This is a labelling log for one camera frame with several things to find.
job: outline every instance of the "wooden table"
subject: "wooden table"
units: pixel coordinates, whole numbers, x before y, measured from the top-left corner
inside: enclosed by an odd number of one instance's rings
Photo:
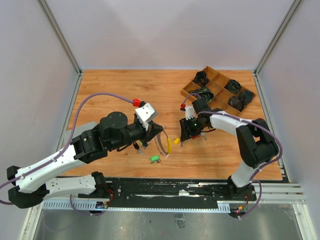
[[[196,70],[86,70],[77,94],[69,128],[80,103],[90,94],[110,92],[129,99],[139,98],[151,103],[158,112],[155,122],[165,126],[166,132],[174,140],[180,137],[179,120],[184,118],[180,104],[184,97],[181,89],[193,79]],[[226,76],[236,79],[243,86],[257,94],[251,71],[224,70]],[[77,126],[97,121],[109,113],[119,111],[127,115],[129,123],[134,119],[134,107],[111,96],[96,96],[90,99],[80,112]],[[242,118],[264,118],[259,96],[240,115]],[[188,140],[180,147],[173,144],[172,154],[161,163],[150,164],[149,158],[160,155],[155,142],[144,150],[146,157],[136,153],[134,147],[122,152],[112,151],[108,157],[96,160],[86,166],[72,169],[69,176],[88,175],[94,171],[106,177],[153,177],[153,178],[197,178],[226,179],[234,173],[241,162],[237,139],[221,130],[207,133],[204,138]],[[281,180],[277,163],[263,169],[257,177],[263,180]]]

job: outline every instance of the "metal beam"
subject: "metal beam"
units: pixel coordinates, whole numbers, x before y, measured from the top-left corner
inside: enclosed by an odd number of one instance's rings
[[[289,25],[290,21],[292,20],[294,14],[297,12],[299,6],[304,0],[294,0],[291,7],[289,8],[288,12],[286,13],[280,27],[278,28],[276,34],[274,35],[270,45],[268,46],[267,50],[265,51],[262,59],[260,60],[258,66],[254,70],[255,74],[259,74],[263,66],[265,65],[267,59],[269,58],[270,54],[274,50],[275,46],[277,45],[279,39],[281,38],[282,34],[286,30],[287,26]]]
[[[82,70],[79,67],[74,55],[72,54],[67,41],[65,40],[64,35],[62,34],[57,21],[54,17],[54,15],[52,14],[50,7],[47,4],[46,0],[37,0],[37,2],[39,3],[44,15],[46,16],[46,19],[48,20],[50,26],[52,27],[58,41],[60,42],[65,54],[67,55],[67,57],[69,58],[74,70],[78,73],[81,74]]]

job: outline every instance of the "wooden tray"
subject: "wooden tray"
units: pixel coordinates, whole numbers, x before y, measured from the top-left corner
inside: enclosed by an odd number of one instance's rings
[[[231,79],[227,77],[226,75],[223,75],[222,73],[218,72],[217,70],[206,66],[202,71],[206,72],[207,78],[209,79],[209,82],[206,87],[210,89],[210,91],[214,94],[214,98],[211,102],[209,102],[209,107],[211,109],[222,109],[226,111],[229,114],[239,116],[241,113],[243,113],[247,106],[250,104],[247,104],[245,108],[243,108],[242,111],[238,111],[234,107],[230,106],[228,104],[229,98],[232,96],[238,96],[242,91],[248,90],[247,88],[241,86],[240,91],[237,94],[233,94],[229,90],[225,89],[225,86],[227,85],[228,81]],[[201,87],[193,82],[193,79],[181,90],[181,94],[184,97],[187,97],[189,95],[189,91],[200,89]],[[193,102],[197,98],[195,96],[189,97],[189,101]]]

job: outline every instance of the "white plastic part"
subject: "white plastic part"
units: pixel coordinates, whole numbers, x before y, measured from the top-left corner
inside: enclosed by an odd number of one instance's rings
[[[193,119],[196,117],[195,109],[193,106],[185,106],[185,119]]]
[[[242,188],[251,183],[250,177],[258,168],[259,166],[253,169],[252,167],[245,164],[244,161],[242,161],[235,173],[232,174],[231,180],[238,188]]]
[[[149,128],[149,122],[158,115],[150,103],[146,103],[143,107],[135,109],[135,113],[146,130]]]
[[[225,111],[219,111],[219,113],[227,114]],[[236,128],[242,125],[247,125],[247,123],[240,122],[238,120],[232,119],[227,116],[222,115],[211,115],[210,116],[211,126],[215,129],[221,129],[227,133],[237,136]]]
[[[46,157],[45,159],[27,167],[23,167],[18,169],[15,177],[18,177],[52,159],[55,155],[59,153],[55,152],[54,154]],[[73,145],[69,146],[69,148],[65,151],[65,153],[60,156],[57,161],[50,163],[49,165],[31,173],[26,176],[24,179],[19,179],[15,183],[19,186],[21,193],[32,193],[36,191],[41,185],[45,184],[49,180],[53,179],[56,176],[64,173],[69,169],[73,169],[76,167],[80,167],[85,165],[83,161],[75,160],[74,156],[76,155],[75,148]]]
[[[95,178],[91,175],[53,178],[45,183],[46,189],[49,190],[50,193],[44,196],[43,199],[46,200],[70,194],[91,194],[96,190],[95,185]]]

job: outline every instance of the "white backdrop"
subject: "white backdrop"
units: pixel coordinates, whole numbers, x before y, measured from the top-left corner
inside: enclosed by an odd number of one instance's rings
[[[304,0],[266,62],[260,84],[291,180],[302,186],[320,237],[320,2]]]
[[[293,0],[47,0],[83,69],[254,69]]]
[[[55,151],[77,75],[37,1],[1,0],[0,33],[2,184],[8,167]],[[0,191],[4,201],[9,187]],[[0,239],[18,239],[27,210],[0,204],[0,213]]]

